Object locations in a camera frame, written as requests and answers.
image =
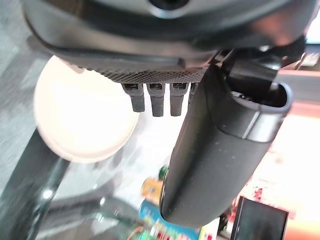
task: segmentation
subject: glass surface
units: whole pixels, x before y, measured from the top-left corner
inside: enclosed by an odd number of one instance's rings
[[[0,1],[0,194],[35,130],[34,88],[50,57],[28,29],[19,1]],[[299,86],[297,81],[292,85],[297,96],[318,97],[306,85]],[[312,89],[318,93],[318,87]],[[168,93],[167,89],[160,118],[152,117],[150,98],[145,95],[146,111],[115,155],[98,163],[70,164],[38,240],[127,239],[139,227],[141,187],[169,163],[187,109],[188,93],[182,116],[171,117]]]

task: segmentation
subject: black cylindrical handle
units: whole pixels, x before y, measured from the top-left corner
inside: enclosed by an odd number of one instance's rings
[[[218,67],[208,69],[171,155],[160,199],[165,220],[198,228],[232,203],[274,140],[293,100],[281,83],[269,98],[264,105],[236,96]]]

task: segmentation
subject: metal frame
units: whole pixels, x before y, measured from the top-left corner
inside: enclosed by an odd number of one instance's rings
[[[34,240],[70,162],[36,129],[0,197],[0,239]]]

